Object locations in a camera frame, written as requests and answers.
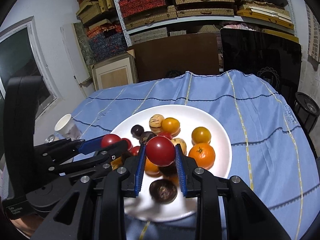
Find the wooden panel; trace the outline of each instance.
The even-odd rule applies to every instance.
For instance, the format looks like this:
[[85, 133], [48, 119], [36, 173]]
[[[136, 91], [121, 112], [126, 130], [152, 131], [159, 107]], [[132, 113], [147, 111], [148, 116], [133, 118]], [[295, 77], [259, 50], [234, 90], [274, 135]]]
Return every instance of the wooden panel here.
[[164, 78], [170, 70], [198, 75], [218, 75], [219, 59], [214, 33], [166, 37], [135, 44], [139, 82]]
[[125, 68], [110, 71], [100, 75], [102, 88], [124, 86], [128, 84], [127, 70]]

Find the yellow tomato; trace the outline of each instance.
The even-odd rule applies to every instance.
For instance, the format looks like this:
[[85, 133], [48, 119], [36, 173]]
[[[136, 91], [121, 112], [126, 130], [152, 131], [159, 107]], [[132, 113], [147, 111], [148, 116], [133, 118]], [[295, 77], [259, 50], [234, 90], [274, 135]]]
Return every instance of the yellow tomato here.
[[180, 129], [180, 123], [177, 119], [168, 117], [162, 121], [161, 128], [164, 132], [175, 134]]
[[148, 158], [146, 159], [146, 165], [144, 167], [144, 171], [149, 176], [155, 176], [159, 174], [159, 167], [154, 165]]
[[197, 127], [192, 131], [191, 138], [194, 144], [210, 143], [211, 133], [205, 127]]

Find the white cup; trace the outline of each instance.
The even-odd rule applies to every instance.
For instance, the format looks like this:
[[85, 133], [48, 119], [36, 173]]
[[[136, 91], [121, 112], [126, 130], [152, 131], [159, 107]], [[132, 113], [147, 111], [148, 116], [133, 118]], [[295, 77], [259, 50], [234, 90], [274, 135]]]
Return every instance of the white cup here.
[[71, 114], [66, 114], [62, 117], [55, 125], [54, 130], [64, 138], [70, 137], [72, 140], [79, 139], [81, 136], [81, 132], [72, 119]]

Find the striped tablecloth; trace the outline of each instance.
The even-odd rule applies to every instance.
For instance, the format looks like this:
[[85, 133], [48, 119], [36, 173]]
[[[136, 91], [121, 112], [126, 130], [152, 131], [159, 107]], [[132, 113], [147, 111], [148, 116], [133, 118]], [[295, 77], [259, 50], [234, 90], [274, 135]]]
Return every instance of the striped tablecloth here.
[[[320, 210], [316, 163], [284, 98], [255, 75], [235, 70], [219, 76], [187, 72], [173, 79], [99, 90], [72, 116], [82, 138], [91, 139], [110, 133], [132, 114], [165, 104], [197, 107], [216, 118], [232, 145], [229, 176], [240, 176], [290, 237], [300, 239]], [[195, 236], [196, 215], [168, 223], [126, 216], [125, 222], [128, 240], [191, 240]]]

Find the blue stitched line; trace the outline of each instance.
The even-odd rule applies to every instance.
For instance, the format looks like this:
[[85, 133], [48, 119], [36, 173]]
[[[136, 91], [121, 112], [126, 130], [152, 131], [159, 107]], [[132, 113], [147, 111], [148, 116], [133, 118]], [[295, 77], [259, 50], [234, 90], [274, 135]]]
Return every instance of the blue stitched line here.
[[[295, 127], [293, 127], [290, 132], [294, 131], [296, 128], [301, 128], [300, 125], [297, 125]], [[282, 130], [282, 133], [287, 134], [289, 133], [289, 131], [284, 131], [282, 127], [278, 127], [277, 129], [275, 129], [267, 138], [263, 139], [262, 141], [257, 141], [257, 142], [249, 142], [249, 145], [258, 145], [261, 144], [263, 142], [265, 142], [266, 140], [270, 139], [270, 137], [278, 130]], [[244, 146], [246, 145], [246, 142], [240, 142], [240, 143], [231, 143], [231, 146]]]
[[[188, 99], [188, 101], [191, 101], [191, 102], [213, 102], [213, 101], [216, 101], [220, 98], [223, 98], [223, 97], [230, 97], [232, 99], [235, 99], [235, 100], [238, 100], [238, 101], [242, 101], [242, 100], [250, 100], [250, 99], [256, 99], [256, 98], [259, 98], [259, 97], [271, 97], [272, 94], [270, 95], [258, 95], [256, 97], [253, 97], [253, 98], [234, 98], [232, 95], [223, 95], [223, 96], [220, 96], [216, 99], [200, 99], [200, 100], [192, 100], [192, 99]], [[91, 99], [99, 99], [99, 100], [136, 100], [136, 101], [143, 101], [144, 99], [138, 99], [138, 98], [92, 98], [92, 97], [89, 97]], [[146, 100], [148, 99], [153, 99], [153, 100], [157, 100], [157, 101], [177, 101], [179, 99], [183, 99], [183, 100], [186, 100], [185, 97], [179, 97], [177, 99], [159, 99], [159, 98], [146, 98]]]
[[[320, 186], [320, 184], [314, 186], [314, 187], [311, 188], [310, 190], [304, 192], [302, 195], [303, 195], [304, 197], [307, 196], [307, 195], [309, 195], [310, 193], [312, 193], [313, 191], [315, 191], [317, 188], [319, 188], [319, 186]], [[278, 205], [269, 207], [268, 209], [269, 209], [269, 210], [276, 210], [276, 209], [285, 207], [285, 206], [287, 206], [287, 205], [289, 205], [289, 204], [291, 204], [291, 203], [293, 203], [293, 202], [296, 202], [296, 201], [300, 200], [300, 198], [301, 198], [301, 195], [300, 195], [300, 196], [297, 196], [297, 197], [295, 197], [295, 198], [292, 198], [292, 199], [290, 199], [290, 200], [288, 200], [288, 201], [286, 201], [286, 202], [283, 202], [283, 203], [281, 203], [281, 204], [278, 204]]]
[[[82, 121], [80, 121], [80, 120], [77, 120], [77, 119], [74, 119], [73, 118], [73, 120], [75, 120], [76, 122], [79, 122], [79, 123], [82, 123], [82, 124], [84, 124], [84, 125], [87, 125], [87, 126], [90, 126], [90, 124], [88, 124], [88, 123], [85, 123], [85, 122], [82, 122]], [[107, 131], [107, 132], [111, 132], [112, 130], [109, 130], [109, 129], [106, 129], [106, 128], [103, 128], [102, 126], [100, 126], [100, 125], [91, 125], [92, 127], [99, 127], [99, 128], [101, 128], [102, 130], [104, 130], [104, 131]]]

